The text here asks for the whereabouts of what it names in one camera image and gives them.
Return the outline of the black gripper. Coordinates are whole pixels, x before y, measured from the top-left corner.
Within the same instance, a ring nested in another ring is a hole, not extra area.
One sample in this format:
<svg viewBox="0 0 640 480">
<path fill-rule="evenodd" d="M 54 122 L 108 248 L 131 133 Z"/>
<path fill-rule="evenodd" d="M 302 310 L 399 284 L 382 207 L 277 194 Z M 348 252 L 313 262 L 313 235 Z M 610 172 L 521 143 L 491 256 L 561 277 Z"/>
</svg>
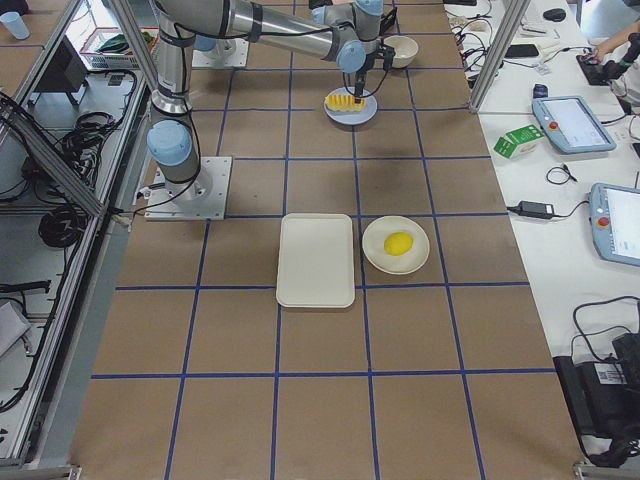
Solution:
<svg viewBox="0 0 640 480">
<path fill-rule="evenodd" d="M 355 73 L 355 81 L 354 81 L 354 99 L 356 105 L 362 105 L 363 100 L 363 91 L 366 85 L 366 78 L 368 72 L 373 67 L 373 61 L 371 59 L 366 59 L 363 66 Z"/>
</svg>

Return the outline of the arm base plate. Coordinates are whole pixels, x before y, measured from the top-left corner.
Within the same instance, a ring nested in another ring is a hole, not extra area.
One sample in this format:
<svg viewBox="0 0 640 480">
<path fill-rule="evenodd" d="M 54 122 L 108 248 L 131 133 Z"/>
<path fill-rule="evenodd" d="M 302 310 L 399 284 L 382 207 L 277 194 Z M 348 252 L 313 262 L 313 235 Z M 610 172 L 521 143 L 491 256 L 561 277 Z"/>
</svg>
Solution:
<svg viewBox="0 0 640 480">
<path fill-rule="evenodd" d="M 145 218 L 150 221 L 223 220 L 231 170 L 230 156 L 203 157 L 199 176 L 188 190 L 178 196 L 184 186 L 167 183 L 157 167 L 154 182 L 163 186 L 152 189 L 147 196 Z"/>
<path fill-rule="evenodd" d="M 197 36 L 192 67 L 212 70 L 244 68 L 248 59 L 248 50 L 249 43 L 243 39 L 218 40 Z"/>
</svg>

